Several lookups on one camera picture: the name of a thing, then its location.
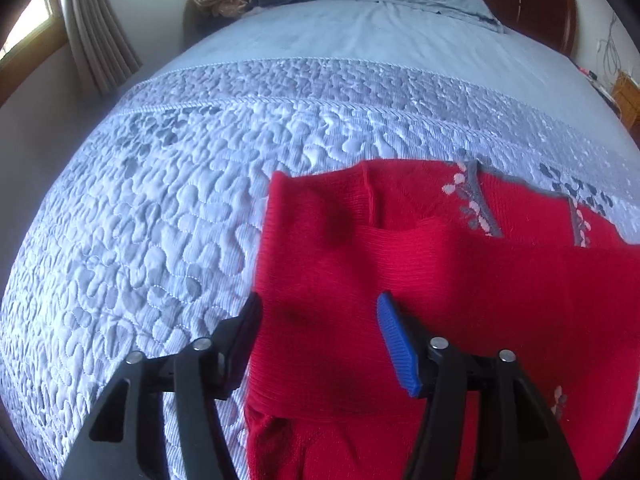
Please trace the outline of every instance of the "metal screw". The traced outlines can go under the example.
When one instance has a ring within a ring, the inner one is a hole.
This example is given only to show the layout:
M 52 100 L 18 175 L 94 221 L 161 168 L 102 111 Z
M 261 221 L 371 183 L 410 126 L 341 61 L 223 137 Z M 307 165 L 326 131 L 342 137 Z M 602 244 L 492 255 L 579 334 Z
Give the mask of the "metal screw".
M 124 359 L 128 364 L 134 365 L 142 361 L 145 358 L 145 355 L 140 350 L 134 350 L 130 352 L 127 357 Z
M 429 344 L 436 350 L 444 350 L 449 346 L 449 341 L 443 337 L 434 337 L 429 341 Z
M 191 346 L 193 346 L 194 350 L 208 350 L 209 348 L 211 348 L 211 339 L 209 339 L 208 337 L 201 337 L 191 343 Z
M 500 350 L 498 357 L 501 361 L 505 363 L 513 363 L 516 360 L 516 354 L 514 354 L 511 350 Z

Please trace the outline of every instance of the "red sweater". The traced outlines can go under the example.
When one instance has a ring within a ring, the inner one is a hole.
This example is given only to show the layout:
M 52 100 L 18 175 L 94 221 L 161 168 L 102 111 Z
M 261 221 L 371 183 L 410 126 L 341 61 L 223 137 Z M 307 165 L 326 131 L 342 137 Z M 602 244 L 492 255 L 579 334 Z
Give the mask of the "red sweater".
M 252 479 L 402 478 L 424 401 L 395 377 L 376 321 L 384 290 L 463 351 L 515 351 L 583 480 L 599 478 L 638 386 L 639 260 L 587 208 L 475 164 L 275 173 L 245 410 Z M 460 479 L 474 448 L 466 438 Z

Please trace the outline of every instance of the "floral embroidery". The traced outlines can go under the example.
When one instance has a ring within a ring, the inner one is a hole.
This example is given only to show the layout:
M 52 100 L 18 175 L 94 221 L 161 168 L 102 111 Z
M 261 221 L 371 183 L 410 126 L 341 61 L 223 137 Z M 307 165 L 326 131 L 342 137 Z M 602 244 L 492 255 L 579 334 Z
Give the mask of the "floral embroidery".
M 577 222 L 576 222 L 577 228 L 578 228 L 578 232 L 580 233 L 580 247 L 588 247 L 590 240 L 589 240 L 589 237 L 587 236 L 587 232 L 591 231 L 591 224 L 587 222 L 582 216 L 582 212 L 578 209 L 577 201 L 573 200 L 573 202 L 574 202 L 575 214 L 577 216 Z
M 568 397 L 562 393 L 562 386 L 557 386 L 554 390 L 555 405 L 551 408 L 551 413 L 556 416 L 556 420 L 562 419 L 562 410 L 566 407 Z
M 471 188 L 468 186 L 466 165 L 463 162 L 456 162 L 456 165 L 460 172 L 453 175 L 452 184 L 442 186 L 443 193 L 446 195 L 456 193 L 465 202 L 466 205 L 460 206 L 460 212 L 463 218 L 467 220 L 467 225 L 470 229 L 476 230 L 480 228 L 486 236 L 493 236 L 491 226 L 487 218 L 482 214 L 481 207 L 479 203 L 474 200 Z

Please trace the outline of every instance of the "window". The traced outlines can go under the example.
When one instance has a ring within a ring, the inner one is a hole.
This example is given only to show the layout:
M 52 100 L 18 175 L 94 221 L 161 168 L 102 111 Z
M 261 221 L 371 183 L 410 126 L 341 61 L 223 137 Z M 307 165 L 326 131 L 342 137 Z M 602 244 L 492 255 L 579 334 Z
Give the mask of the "window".
M 31 0 L 0 48 L 0 106 L 66 43 L 57 0 Z
M 4 45 L 0 48 L 0 59 L 21 40 L 26 38 L 30 32 L 33 32 L 39 25 L 46 22 L 52 14 L 47 0 L 31 0 L 20 15 L 20 18 L 18 18 L 14 28 L 9 32 Z

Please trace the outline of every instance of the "cable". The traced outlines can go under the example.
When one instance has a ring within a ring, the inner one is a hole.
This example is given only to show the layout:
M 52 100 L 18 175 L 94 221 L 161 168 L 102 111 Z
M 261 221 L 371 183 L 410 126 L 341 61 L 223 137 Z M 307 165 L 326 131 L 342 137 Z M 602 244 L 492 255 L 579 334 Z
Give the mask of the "cable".
M 614 12 L 611 17 L 611 23 L 609 23 L 609 37 L 607 38 L 607 43 L 604 47 L 604 56 L 602 57 L 602 68 L 604 70 L 604 77 L 611 86 L 613 86 L 615 80 L 612 82 L 611 79 L 609 79 L 609 75 L 612 75 L 614 79 L 616 79 L 618 77 L 618 72 L 622 68 L 620 56 L 618 55 L 618 50 L 616 48 L 616 43 L 613 41 L 613 26 L 615 25 L 617 20 L 618 17 Z

